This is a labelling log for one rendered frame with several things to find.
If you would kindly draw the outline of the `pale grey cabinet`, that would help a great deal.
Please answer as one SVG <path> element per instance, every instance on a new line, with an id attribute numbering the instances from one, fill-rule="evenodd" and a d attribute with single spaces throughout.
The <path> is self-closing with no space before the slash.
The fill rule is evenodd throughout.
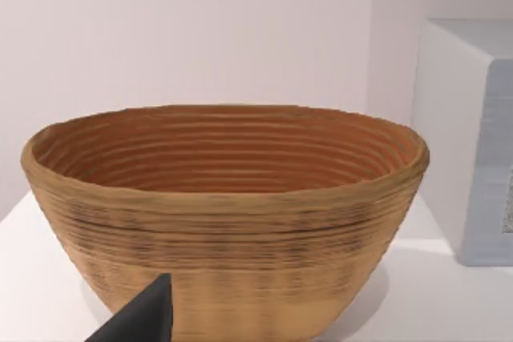
<path id="1" fill-rule="evenodd" d="M 421 195 L 458 261 L 513 267 L 513 19 L 431 19 L 411 126 L 430 166 Z"/>

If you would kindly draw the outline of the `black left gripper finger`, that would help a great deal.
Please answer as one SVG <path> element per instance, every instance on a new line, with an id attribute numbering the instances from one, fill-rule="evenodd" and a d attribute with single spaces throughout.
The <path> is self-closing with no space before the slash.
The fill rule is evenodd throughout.
<path id="1" fill-rule="evenodd" d="M 93 332 L 87 342 L 171 342 L 172 276 L 160 274 Z"/>

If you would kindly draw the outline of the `brown woven basket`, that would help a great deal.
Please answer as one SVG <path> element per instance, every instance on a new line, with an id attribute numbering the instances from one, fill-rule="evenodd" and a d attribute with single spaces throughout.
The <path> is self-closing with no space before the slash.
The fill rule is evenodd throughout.
<path id="1" fill-rule="evenodd" d="M 51 124 L 20 160 L 111 311 L 168 273 L 175 342 L 309 342 L 380 263 L 430 152 L 358 113 L 169 105 Z"/>

